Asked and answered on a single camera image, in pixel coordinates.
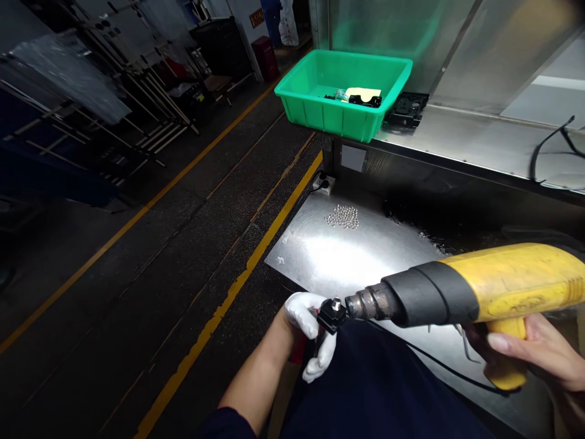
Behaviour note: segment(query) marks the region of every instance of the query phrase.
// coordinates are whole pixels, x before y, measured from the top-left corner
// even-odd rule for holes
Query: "red box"
[[[254,55],[262,78],[266,82],[270,82],[278,77],[278,65],[276,64],[276,56],[274,55],[274,48],[270,38],[263,35],[252,43]]]

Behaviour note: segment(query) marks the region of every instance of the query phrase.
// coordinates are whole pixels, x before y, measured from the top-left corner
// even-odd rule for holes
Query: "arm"
[[[296,335],[302,331],[310,340],[317,337],[319,324],[309,310],[318,309],[324,300],[325,297],[312,293],[290,296],[225,391],[218,408],[235,409],[248,421],[256,436],[272,407],[280,374],[293,350]],[[336,340],[337,334],[325,335],[317,358],[310,359],[303,371],[305,381],[310,383],[323,375],[333,358]]]
[[[469,341],[493,367],[493,349],[508,357],[530,364],[530,370],[548,386],[565,426],[576,437],[585,435],[585,359],[541,314],[527,316],[526,340],[507,334],[489,334],[487,343],[472,327],[467,327]]]
[[[280,373],[293,349],[294,339],[294,330],[281,308],[219,403],[218,408],[235,409],[248,421],[256,436],[272,407]]]

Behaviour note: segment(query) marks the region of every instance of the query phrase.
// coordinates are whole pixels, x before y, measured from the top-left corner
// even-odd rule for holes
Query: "hand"
[[[508,334],[488,334],[487,341],[474,325],[465,327],[469,343],[481,355],[486,371],[496,365],[491,349],[526,361],[530,370],[549,385],[565,391],[585,391],[585,360],[542,314],[524,318],[526,340]]]
[[[300,328],[309,340],[314,340],[319,334],[319,323],[309,310],[319,309],[325,300],[326,297],[318,294],[294,293],[285,302],[286,319],[292,326]],[[303,371],[303,380],[312,383],[325,373],[333,358],[336,342],[337,334],[326,332],[317,358],[310,359]]]

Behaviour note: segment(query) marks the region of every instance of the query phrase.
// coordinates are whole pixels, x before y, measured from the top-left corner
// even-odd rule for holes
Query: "heat gun handle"
[[[525,339],[524,317],[486,322],[490,332],[503,332]],[[486,370],[486,377],[501,390],[513,390],[526,383],[526,363],[494,352],[496,364]]]

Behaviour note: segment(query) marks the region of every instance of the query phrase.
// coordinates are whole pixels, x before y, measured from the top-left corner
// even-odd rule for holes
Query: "sleeve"
[[[198,428],[195,437],[203,439],[256,439],[248,421],[231,407],[222,407],[213,412]]]

